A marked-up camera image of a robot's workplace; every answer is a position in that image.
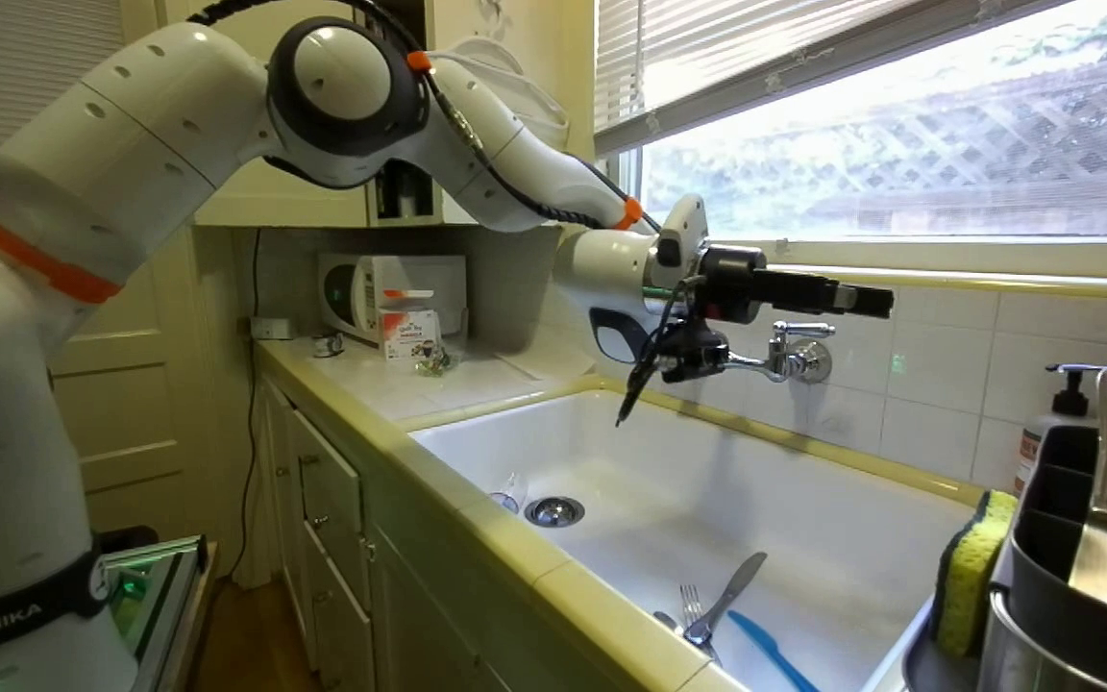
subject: window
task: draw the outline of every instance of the window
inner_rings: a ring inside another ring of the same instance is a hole
[[[630,168],[658,219],[700,191],[714,238],[773,262],[1107,275],[1107,5],[663,136]]]

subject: drawer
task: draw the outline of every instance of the drawer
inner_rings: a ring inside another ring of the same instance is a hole
[[[353,588],[362,603],[363,592],[363,520],[362,520],[362,476],[303,415],[297,470],[301,470],[301,515],[317,537],[322,552],[339,570],[339,575]]]

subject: faucet handle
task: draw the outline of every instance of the faucet handle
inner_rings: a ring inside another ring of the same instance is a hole
[[[786,342],[786,339],[802,342],[802,339],[830,339],[830,334],[834,334],[830,324],[786,324],[786,318],[777,318],[777,328],[773,328],[777,342]]]

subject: sink drain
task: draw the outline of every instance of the sink drain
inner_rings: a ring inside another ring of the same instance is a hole
[[[574,497],[540,497],[522,507],[533,528],[574,528],[582,520],[582,502]]]

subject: white sink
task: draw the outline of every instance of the white sink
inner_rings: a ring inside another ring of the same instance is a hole
[[[968,507],[748,434],[582,391],[416,429],[417,447],[498,502],[574,497],[582,520],[536,528],[640,612],[705,608],[735,564],[768,560],[735,603],[818,688],[859,688],[934,588],[939,552]],[[726,671],[786,688],[731,624],[714,632]]]

